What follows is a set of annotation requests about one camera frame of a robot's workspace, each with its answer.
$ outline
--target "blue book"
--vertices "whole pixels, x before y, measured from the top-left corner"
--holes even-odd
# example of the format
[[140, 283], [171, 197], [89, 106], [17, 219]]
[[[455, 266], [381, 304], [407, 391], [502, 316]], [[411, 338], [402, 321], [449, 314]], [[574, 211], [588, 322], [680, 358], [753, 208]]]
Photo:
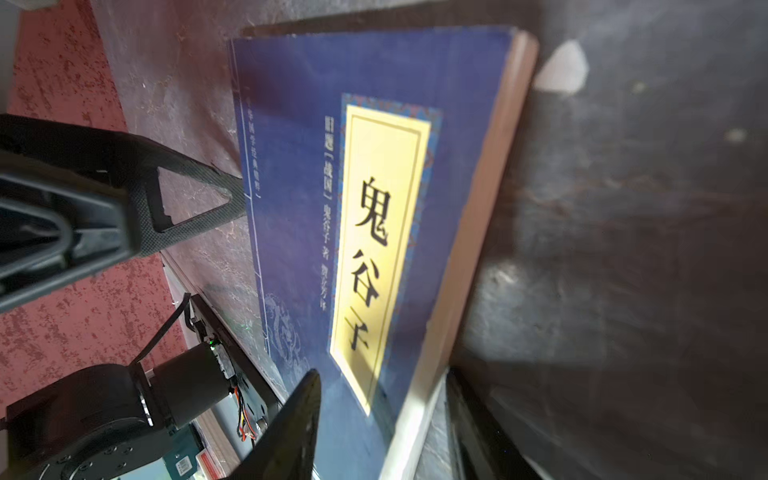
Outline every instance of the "blue book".
[[230, 44], [264, 342], [323, 385], [322, 479], [409, 478], [538, 45], [513, 28]]

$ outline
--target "gray marble surface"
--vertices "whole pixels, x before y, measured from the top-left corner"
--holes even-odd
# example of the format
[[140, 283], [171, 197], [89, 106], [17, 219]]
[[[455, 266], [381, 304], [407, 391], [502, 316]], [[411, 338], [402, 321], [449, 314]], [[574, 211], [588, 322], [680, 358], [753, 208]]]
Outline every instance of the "gray marble surface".
[[[243, 28], [507, 23], [542, 60], [578, 41], [584, 87], [528, 97], [454, 363], [553, 478], [768, 475], [768, 4], [92, 3], [129, 130], [234, 174], [224, 42]], [[217, 201], [164, 189], [174, 218]], [[242, 219], [170, 252], [281, 389], [247, 237]], [[449, 472], [435, 421], [418, 478]]]

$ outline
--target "light spot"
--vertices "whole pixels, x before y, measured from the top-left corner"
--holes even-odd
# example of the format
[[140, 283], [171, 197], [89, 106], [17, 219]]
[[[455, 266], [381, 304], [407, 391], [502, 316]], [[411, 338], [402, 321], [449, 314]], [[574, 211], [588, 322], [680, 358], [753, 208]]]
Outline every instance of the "light spot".
[[746, 140], [746, 130], [743, 128], [731, 128], [725, 132], [725, 141], [729, 144], [742, 144]]
[[634, 82], [634, 85], [632, 85], [632, 93], [634, 93], [635, 95], [639, 95], [644, 91], [646, 91], [647, 88], [648, 86], [642, 81], [636, 81]]
[[568, 40], [544, 63], [544, 67], [534, 78], [533, 88], [538, 91], [573, 95], [587, 83], [588, 73], [589, 64], [581, 44], [576, 40]]

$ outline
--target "black cable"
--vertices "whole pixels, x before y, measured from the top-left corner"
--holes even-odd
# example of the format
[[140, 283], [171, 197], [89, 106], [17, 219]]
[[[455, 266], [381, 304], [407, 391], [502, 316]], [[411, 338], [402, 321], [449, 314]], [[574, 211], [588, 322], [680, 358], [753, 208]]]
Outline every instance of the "black cable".
[[131, 365], [136, 365], [139, 363], [145, 356], [149, 354], [149, 352], [152, 351], [152, 349], [157, 345], [158, 342], [163, 338], [163, 336], [167, 333], [168, 330], [174, 325], [174, 322], [181, 316], [182, 312], [185, 312], [187, 316], [189, 316], [189, 302], [190, 298], [192, 297], [191, 293], [185, 293], [184, 299], [181, 300], [181, 303], [179, 303], [179, 306], [176, 307], [176, 311], [174, 311], [168, 320], [165, 321], [162, 327], [157, 331], [157, 333], [154, 334], [152, 337], [152, 340], [149, 341], [147, 346], [142, 349], [138, 355], [136, 355], [136, 358], [133, 362], [131, 362]]

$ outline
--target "yellow title label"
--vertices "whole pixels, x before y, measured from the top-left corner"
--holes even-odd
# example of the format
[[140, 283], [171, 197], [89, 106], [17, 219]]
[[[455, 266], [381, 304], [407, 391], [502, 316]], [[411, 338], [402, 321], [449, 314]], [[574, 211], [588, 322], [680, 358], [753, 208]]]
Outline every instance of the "yellow title label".
[[330, 353], [366, 415], [419, 196], [430, 122], [348, 105]]

